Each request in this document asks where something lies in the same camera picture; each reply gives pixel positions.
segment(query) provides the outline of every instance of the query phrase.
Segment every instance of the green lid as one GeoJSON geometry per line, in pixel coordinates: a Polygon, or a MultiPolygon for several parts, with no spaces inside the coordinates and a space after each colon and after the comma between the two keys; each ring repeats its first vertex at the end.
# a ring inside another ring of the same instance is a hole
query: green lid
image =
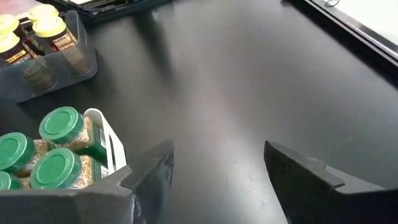
{"type": "Polygon", "coordinates": [[[83,128],[83,116],[70,106],[51,111],[40,123],[39,133],[56,144],[74,140],[83,128]]]}
{"type": "Polygon", "coordinates": [[[0,171],[0,190],[21,189],[21,182],[13,175],[0,171]]]}
{"type": "Polygon", "coordinates": [[[22,133],[0,137],[0,170],[15,172],[28,164],[35,153],[35,143],[22,133]]]}
{"type": "Polygon", "coordinates": [[[34,189],[67,189],[81,172],[79,155],[67,148],[54,149],[44,155],[30,174],[34,189]]]}

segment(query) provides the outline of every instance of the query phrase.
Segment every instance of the black countertop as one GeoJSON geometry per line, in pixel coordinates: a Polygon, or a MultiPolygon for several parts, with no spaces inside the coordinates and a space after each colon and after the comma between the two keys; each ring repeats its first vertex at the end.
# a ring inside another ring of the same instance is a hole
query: black countertop
{"type": "Polygon", "coordinates": [[[14,105],[0,134],[38,137],[59,106],[100,109],[128,158],[175,140],[165,223],[286,223],[264,141],[397,185],[398,93],[279,1],[178,1],[88,27],[98,75],[14,105]]]}

